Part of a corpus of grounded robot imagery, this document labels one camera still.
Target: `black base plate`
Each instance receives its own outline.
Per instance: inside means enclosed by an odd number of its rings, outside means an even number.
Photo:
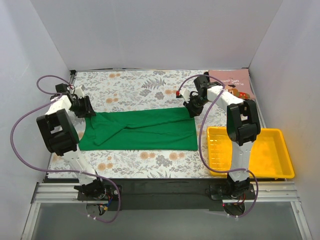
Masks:
[[[215,183],[223,183],[224,179],[112,179],[121,189],[122,210],[181,210],[204,209],[224,211],[222,200],[213,200],[210,187]],[[111,193],[115,188],[104,182]],[[79,201],[94,201],[79,193]],[[108,207],[108,211],[116,211],[116,198]]]
[[[223,195],[223,189],[226,188],[226,183],[212,183],[210,184],[210,196],[212,200],[230,200],[233,199],[230,195]],[[250,184],[249,189],[244,192],[245,199],[253,200],[255,199],[255,189],[252,184]]]

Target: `black metal plate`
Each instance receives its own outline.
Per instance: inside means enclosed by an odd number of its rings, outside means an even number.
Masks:
[[[212,184],[221,182],[219,179],[120,178],[112,181],[121,187],[122,210],[209,209],[220,212],[224,210],[222,201],[212,200],[209,192]],[[114,190],[109,182],[106,181],[105,184],[111,191]],[[79,201],[94,200],[81,193],[78,194],[77,199]],[[117,210],[118,203],[114,200],[108,207],[108,211]]]

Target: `robotic arm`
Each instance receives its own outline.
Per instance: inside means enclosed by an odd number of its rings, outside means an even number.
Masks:
[[[46,148],[50,153],[61,156],[72,170],[96,174],[95,169],[83,157],[79,150],[79,137],[72,124],[68,112],[72,111],[78,118],[95,116],[89,96],[85,96],[83,87],[77,87],[73,93],[67,84],[55,86],[56,92],[62,96],[54,102],[43,116],[36,119]],[[51,97],[51,100],[59,97],[59,94]],[[76,173],[80,186],[74,188],[97,200],[106,195],[106,188],[102,180],[94,176]]]
[[[213,102],[223,89],[220,83],[210,82],[206,76],[199,76],[193,82],[197,92],[183,89],[180,95],[177,95],[177,98],[184,98],[183,105],[188,109],[191,118],[199,116],[204,105]],[[261,131],[257,105],[253,100],[240,99],[228,91],[222,93],[216,104],[226,112],[226,131],[232,141],[230,170],[248,169],[253,143]],[[249,189],[249,173],[243,170],[229,172],[227,186],[224,194],[241,196]]]

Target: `book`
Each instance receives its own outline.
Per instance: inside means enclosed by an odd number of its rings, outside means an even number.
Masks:
[[[221,80],[225,89],[240,99],[255,99],[251,90],[249,69],[237,70],[209,70],[209,75]]]

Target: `gray floor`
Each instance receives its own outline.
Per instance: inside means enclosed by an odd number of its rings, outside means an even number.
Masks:
[[[238,221],[205,213],[206,210],[125,210],[114,223],[105,224],[78,211],[85,212],[85,205],[41,204],[32,239],[302,239],[290,202],[258,202],[249,215]],[[103,217],[112,214],[107,212]]]

